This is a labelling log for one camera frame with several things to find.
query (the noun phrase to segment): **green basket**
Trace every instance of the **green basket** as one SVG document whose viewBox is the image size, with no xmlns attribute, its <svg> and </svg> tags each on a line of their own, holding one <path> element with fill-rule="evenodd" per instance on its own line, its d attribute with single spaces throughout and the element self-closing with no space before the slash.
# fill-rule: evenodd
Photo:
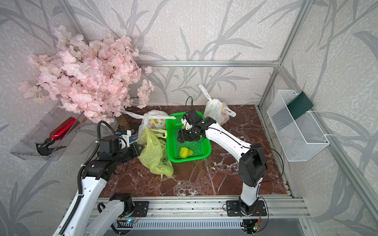
<svg viewBox="0 0 378 236">
<path fill-rule="evenodd" d="M 170 116 L 176 117 L 175 120 L 166 120 L 167 129 L 167 155 L 172 162 L 189 162 L 192 160 L 201 160 L 208 157 L 211 153 L 210 140 L 201 138 L 198 142 L 185 142 L 179 143 L 177 141 L 178 132 L 182 129 L 183 123 L 181 123 L 181 118 L 185 112 L 174 113 Z M 180 150 L 182 147 L 187 147 L 192 150 L 193 155 L 182 159 L 180 157 Z"/>
</svg>

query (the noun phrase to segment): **yellow plastic bag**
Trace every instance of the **yellow plastic bag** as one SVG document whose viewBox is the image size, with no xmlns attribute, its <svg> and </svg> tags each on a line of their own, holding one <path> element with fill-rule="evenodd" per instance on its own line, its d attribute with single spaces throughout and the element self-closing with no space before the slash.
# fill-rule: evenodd
<svg viewBox="0 0 378 236">
<path fill-rule="evenodd" d="M 153 174 L 164 174 L 172 176 L 173 166 L 167 157 L 167 143 L 157 137 L 166 138 L 166 130 L 149 130 L 148 127 L 142 130 L 138 144 L 147 145 L 139 156 L 141 163 L 150 169 Z"/>
</svg>

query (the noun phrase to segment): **wallpaper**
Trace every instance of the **wallpaper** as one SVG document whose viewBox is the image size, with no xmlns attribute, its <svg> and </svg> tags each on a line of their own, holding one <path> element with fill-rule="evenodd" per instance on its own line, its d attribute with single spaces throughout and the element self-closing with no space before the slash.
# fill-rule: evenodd
<svg viewBox="0 0 378 236">
<path fill-rule="evenodd" d="M 313 101 L 358 169 L 378 192 L 377 21 L 378 1 L 318 1 L 311 7 L 283 62 Z M 278 77 L 262 111 L 278 89 Z M 285 174 L 296 197 L 305 199 L 319 235 L 378 235 L 378 227 L 326 148 L 307 162 L 288 163 Z"/>
<path fill-rule="evenodd" d="M 378 1 L 313 6 L 284 63 L 376 193 L 377 7 Z"/>
<path fill-rule="evenodd" d="M 212 98 L 229 105 L 258 104 L 268 84 L 273 68 L 269 67 L 155 67 L 149 80 L 157 87 L 150 95 L 149 105 L 184 105 L 188 96 L 193 104 L 205 105 L 209 100 L 202 94 L 203 84 Z M 199 74 L 212 71 L 214 76 L 202 80 Z M 135 94 L 140 83 L 133 85 Z"/>
<path fill-rule="evenodd" d="M 0 2 L 0 235 L 51 235 L 76 191 L 76 176 L 91 152 L 95 132 L 85 123 L 56 162 L 21 160 L 10 149 L 27 134 L 55 103 L 39 104 L 23 98 L 19 83 L 35 80 L 38 69 L 27 55 L 54 49 L 51 27 L 68 22 L 53 16 L 55 1 Z"/>
<path fill-rule="evenodd" d="M 136 60 L 276 60 L 302 1 L 70 0 L 88 40 L 126 35 Z M 54 15 L 62 14 L 59 8 Z M 150 105 L 257 104 L 271 68 L 153 68 Z"/>
<path fill-rule="evenodd" d="M 88 40 L 133 39 L 141 60 L 276 60 L 302 1 L 69 0 Z"/>
</svg>

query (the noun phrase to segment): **acrylic wall shelf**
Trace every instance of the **acrylic wall shelf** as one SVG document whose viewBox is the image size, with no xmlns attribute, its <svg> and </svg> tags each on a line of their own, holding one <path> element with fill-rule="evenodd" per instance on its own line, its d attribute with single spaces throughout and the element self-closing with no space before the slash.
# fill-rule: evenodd
<svg viewBox="0 0 378 236">
<path fill-rule="evenodd" d="M 64 109 L 59 108 L 61 105 L 59 102 L 52 108 L 44 118 L 23 138 L 21 141 L 12 148 L 10 153 L 23 160 L 58 160 L 67 148 L 57 148 L 66 146 L 71 143 L 76 136 L 78 130 L 85 122 L 84 113 L 77 114 L 73 112 L 67 112 Z M 63 139 L 56 141 L 49 148 L 52 149 L 52 153 L 43 156 L 37 151 L 37 143 L 43 143 L 46 138 L 50 136 L 50 133 L 56 129 L 62 122 L 69 117 L 75 118 L 75 124 L 64 135 Z"/>
</svg>

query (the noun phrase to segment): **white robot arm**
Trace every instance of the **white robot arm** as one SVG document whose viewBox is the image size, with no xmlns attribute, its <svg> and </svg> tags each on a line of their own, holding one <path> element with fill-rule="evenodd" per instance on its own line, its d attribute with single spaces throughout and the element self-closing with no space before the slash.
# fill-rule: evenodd
<svg viewBox="0 0 378 236">
<path fill-rule="evenodd" d="M 188 111 L 182 119 L 185 129 L 178 134 L 178 141 L 197 141 L 208 138 L 219 144 L 239 162 L 238 174 L 243 181 L 239 204 L 246 216 L 255 212 L 258 191 L 263 176 L 268 168 L 264 150 L 259 145 L 244 142 L 224 130 L 212 118 L 202 119 L 195 110 Z M 98 160 L 89 160 L 81 169 L 81 192 L 76 196 L 53 236 L 102 236 L 110 225 L 122 216 L 132 214 L 134 204 L 130 194 L 116 193 L 110 198 L 106 208 L 86 228 L 90 213 L 97 198 L 104 189 L 117 165 L 140 155 L 142 149 L 137 143 L 120 142 L 122 136 L 106 136 L 98 138 L 99 152 L 95 150 Z"/>
<path fill-rule="evenodd" d="M 178 134 L 178 141 L 198 141 L 202 137 L 219 144 L 239 162 L 238 174 L 243 181 L 239 198 L 240 209 L 246 216 L 254 212 L 257 194 L 268 169 L 265 153 L 259 145 L 244 142 L 223 129 L 210 117 L 202 119 L 195 110 L 188 111 L 182 118 L 185 129 Z"/>
</svg>

